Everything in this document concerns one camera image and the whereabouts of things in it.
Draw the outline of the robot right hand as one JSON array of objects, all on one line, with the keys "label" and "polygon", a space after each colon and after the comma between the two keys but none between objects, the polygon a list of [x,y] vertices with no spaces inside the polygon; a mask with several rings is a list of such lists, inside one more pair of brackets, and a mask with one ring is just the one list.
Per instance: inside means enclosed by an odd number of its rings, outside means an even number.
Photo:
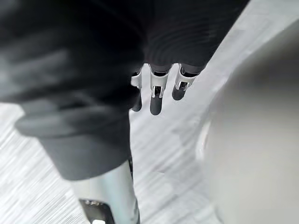
[{"label": "robot right hand", "polygon": [[138,224],[129,111],[139,70],[199,74],[246,0],[3,0],[0,101],[71,184],[92,223]]}]

